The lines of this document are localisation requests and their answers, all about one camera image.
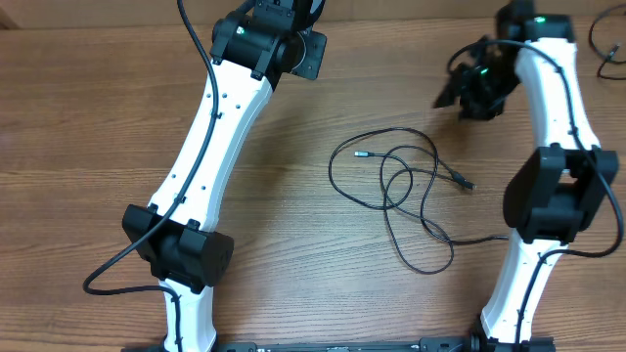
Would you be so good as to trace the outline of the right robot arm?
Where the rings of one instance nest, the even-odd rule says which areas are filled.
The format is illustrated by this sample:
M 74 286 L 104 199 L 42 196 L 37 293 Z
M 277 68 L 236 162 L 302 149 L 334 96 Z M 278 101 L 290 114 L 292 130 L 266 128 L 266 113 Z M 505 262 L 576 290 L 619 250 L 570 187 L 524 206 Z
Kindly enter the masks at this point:
M 540 15 L 530 2 L 513 1 L 497 13 L 496 30 L 496 38 L 465 47 L 473 64 L 447 66 L 449 80 L 434 103 L 460 104 L 461 119 L 490 120 L 523 85 L 535 143 L 505 190 L 508 252 L 464 348 L 553 351 L 552 338 L 533 336 L 533 316 L 556 263 L 572 252 L 569 244 L 605 199 L 616 216 L 616 238 L 623 239 L 623 215 L 610 187 L 619 160 L 602 148 L 584 111 L 569 16 Z

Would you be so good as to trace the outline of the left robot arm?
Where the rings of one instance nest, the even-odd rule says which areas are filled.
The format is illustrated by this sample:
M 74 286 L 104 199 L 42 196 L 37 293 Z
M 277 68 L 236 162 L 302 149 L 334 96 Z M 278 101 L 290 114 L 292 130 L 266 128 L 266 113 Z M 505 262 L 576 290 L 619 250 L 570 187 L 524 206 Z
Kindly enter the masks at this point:
M 246 135 L 281 76 L 317 78 L 327 38 L 314 18 L 234 11 L 212 32 L 203 97 L 167 178 L 148 205 L 130 205 L 122 228 L 165 296 L 167 333 L 157 351 L 210 351 L 213 289 L 234 241 L 217 232 L 224 192 Z

